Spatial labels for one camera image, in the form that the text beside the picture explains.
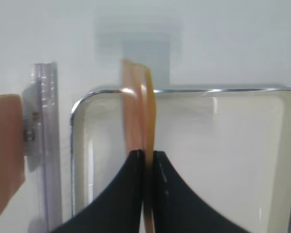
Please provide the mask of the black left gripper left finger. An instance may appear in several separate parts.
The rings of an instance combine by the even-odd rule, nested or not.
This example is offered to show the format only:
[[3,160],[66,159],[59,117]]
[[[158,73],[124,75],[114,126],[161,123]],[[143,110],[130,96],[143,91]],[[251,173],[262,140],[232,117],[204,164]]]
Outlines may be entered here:
[[117,175],[103,192],[90,205],[53,232],[139,232],[144,161],[141,150],[131,151]]

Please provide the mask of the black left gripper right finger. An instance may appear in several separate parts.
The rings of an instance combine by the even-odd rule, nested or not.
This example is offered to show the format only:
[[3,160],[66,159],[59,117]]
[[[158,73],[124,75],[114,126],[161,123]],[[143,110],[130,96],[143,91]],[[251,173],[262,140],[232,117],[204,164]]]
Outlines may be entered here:
[[244,233],[246,229],[204,202],[163,151],[153,157],[152,208],[157,233]]

